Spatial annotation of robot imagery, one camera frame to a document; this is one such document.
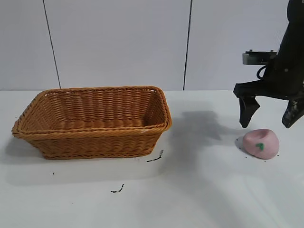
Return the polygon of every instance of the robotic arm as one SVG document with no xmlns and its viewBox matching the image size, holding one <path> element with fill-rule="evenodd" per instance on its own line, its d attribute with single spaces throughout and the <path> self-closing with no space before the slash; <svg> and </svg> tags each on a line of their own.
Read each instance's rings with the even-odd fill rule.
<svg viewBox="0 0 304 228">
<path fill-rule="evenodd" d="M 278 53 L 249 51 L 243 55 L 244 64 L 264 65 L 257 73 L 259 80 L 236 84 L 234 88 L 244 128 L 260 107 L 256 96 L 289 101 L 282 118 L 286 128 L 304 115 L 304 0 L 290 0 L 287 17 L 289 25 Z"/>
</svg>

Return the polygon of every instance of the green leaf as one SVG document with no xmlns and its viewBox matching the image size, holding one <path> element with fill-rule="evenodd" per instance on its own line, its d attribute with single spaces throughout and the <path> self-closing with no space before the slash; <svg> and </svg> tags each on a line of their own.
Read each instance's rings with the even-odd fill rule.
<svg viewBox="0 0 304 228">
<path fill-rule="evenodd" d="M 264 143 L 258 143 L 258 144 L 256 144 L 256 147 L 259 147 L 260 150 L 263 151 L 265 146 L 264 146 Z"/>
</svg>

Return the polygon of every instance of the pink peach toy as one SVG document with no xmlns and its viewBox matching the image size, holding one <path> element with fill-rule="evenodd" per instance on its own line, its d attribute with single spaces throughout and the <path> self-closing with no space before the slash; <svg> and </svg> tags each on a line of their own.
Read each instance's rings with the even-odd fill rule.
<svg viewBox="0 0 304 228">
<path fill-rule="evenodd" d="M 273 131 L 259 129 L 245 134 L 243 146 L 248 153 L 257 158 L 272 159 L 279 152 L 280 142 Z"/>
</svg>

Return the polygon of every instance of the basket rim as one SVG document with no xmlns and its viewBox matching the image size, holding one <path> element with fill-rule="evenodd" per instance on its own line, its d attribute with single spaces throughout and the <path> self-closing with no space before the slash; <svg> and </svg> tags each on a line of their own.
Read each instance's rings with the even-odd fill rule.
<svg viewBox="0 0 304 228">
<path fill-rule="evenodd" d="M 71 130 L 35 130 L 24 131 L 22 124 L 27 120 L 27 116 L 31 113 L 42 97 L 51 93 L 66 93 L 66 92 L 85 92 L 85 91 L 122 91 L 122 90 L 154 90 L 159 93 L 159 98 L 162 101 L 165 121 L 157 125 L 148 125 L 144 127 L 116 127 L 116 128 L 79 128 Z M 60 139 L 60 138 L 86 138 L 86 137 L 101 137 L 101 136 L 124 136 L 124 135 L 139 135 L 139 134 L 156 134 L 168 130 L 172 125 L 172 119 L 169 107 L 164 95 L 164 92 L 155 86 L 118 86 L 118 87 L 84 87 L 84 88 L 62 88 L 49 89 L 40 92 L 27 106 L 25 111 L 15 122 L 12 128 L 12 134 L 15 137 L 27 140 L 43 140 L 43 139 Z"/>
</svg>

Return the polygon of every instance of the white wall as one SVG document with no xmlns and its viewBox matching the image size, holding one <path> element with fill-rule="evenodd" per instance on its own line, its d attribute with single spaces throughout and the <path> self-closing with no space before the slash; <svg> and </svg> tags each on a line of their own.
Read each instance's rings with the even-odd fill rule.
<svg viewBox="0 0 304 228">
<path fill-rule="evenodd" d="M 190 0 L 46 0 L 62 87 L 182 90 Z"/>
<path fill-rule="evenodd" d="M 190 0 L 45 0 L 62 87 L 182 90 Z M 246 50 L 277 50 L 288 0 L 193 0 L 186 90 L 255 80 Z M 0 89 L 58 87 L 42 0 L 0 2 Z"/>
<path fill-rule="evenodd" d="M 57 88 L 42 0 L 0 1 L 0 90 Z"/>
<path fill-rule="evenodd" d="M 186 90 L 232 90 L 256 79 L 242 53 L 278 50 L 288 0 L 193 0 Z"/>
</svg>

